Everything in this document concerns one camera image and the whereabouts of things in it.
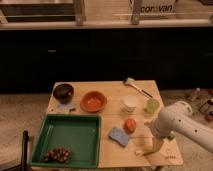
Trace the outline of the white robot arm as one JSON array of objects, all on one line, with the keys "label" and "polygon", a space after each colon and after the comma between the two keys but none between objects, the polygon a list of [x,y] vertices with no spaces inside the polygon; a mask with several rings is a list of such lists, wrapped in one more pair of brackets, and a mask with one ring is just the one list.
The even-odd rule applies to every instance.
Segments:
[{"label": "white robot arm", "polygon": [[164,139],[175,131],[213,154],[213,129],[191,119],[191,113],[192,107],[185,101],[177,101],[162,108],[150,123],[152,135]]}]

